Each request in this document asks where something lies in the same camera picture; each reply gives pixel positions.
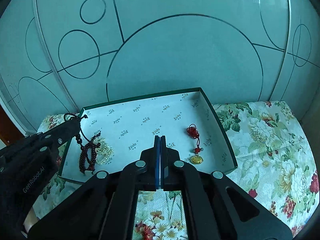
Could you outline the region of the red knot gold pendant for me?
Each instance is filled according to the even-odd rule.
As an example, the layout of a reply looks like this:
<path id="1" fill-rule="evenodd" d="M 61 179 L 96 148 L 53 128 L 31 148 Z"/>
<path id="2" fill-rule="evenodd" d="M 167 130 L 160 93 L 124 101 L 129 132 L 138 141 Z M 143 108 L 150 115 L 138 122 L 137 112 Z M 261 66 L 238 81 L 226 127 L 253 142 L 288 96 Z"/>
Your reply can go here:
<path id="1" fill-rule="evenodd" d="M 200 156 L 200 153 L 203 151 L 203 148 L 200 147 L 200 134 L 195 124 L 190 124 L 186 128 L 186 132 L 192 139 L 195 140 L 195 147 L 193 149 L 193 154 L 189 160 L 194 165 L 199 165 L 203 163 L 203 158 Z"/>

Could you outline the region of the green shallow tray box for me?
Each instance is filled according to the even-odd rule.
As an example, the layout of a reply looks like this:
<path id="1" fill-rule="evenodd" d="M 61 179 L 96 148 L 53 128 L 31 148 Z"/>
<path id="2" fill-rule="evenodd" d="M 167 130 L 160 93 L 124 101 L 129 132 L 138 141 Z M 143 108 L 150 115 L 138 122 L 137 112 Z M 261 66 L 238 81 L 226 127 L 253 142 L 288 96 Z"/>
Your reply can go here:
<path id="1" fill-rule="evenodd" d="M 165 136 L 168 148 L 189 162 L 195 140 L 186 128 L 195 124 L 200 134 L 201 172 L 228 174 L 237 168 L 231 143 L 209 99 L 200 88 L 139 96 L 84 107 L 80 116 L 82 139 L 98 136 L 101 153 L 95 172 L 114 173 L 152 148 L 155 136 Z"/>

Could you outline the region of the frosted glass wardrobe doors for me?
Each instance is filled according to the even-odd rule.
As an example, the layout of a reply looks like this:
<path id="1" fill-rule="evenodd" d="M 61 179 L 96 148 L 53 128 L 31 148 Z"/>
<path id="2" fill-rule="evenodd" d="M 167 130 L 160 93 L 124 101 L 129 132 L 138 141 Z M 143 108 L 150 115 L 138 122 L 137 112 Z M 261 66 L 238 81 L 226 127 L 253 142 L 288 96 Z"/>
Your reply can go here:
<path id="1" fill-rule="evenodd" d="M 318 86 L 309 0 L 1 0 L 1 105 L 22 132 L 194 87 L 213 104 L 283 100 L 303 119 Z"/>

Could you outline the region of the floral bed cover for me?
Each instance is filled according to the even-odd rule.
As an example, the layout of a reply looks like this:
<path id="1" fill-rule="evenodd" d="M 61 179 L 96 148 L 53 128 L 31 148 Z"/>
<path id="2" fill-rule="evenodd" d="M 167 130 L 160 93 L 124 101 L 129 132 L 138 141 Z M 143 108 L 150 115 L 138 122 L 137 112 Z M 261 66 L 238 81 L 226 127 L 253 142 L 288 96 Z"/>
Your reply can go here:
<path id="1" fill-rule="evenodd" d="M 297 235 L 319 205 L 316 162 L 283 101 L 214 105 L 238 168 L 229 178 Z M 187 239 L 178 192 L 143 191 L 134 239 Z"/>

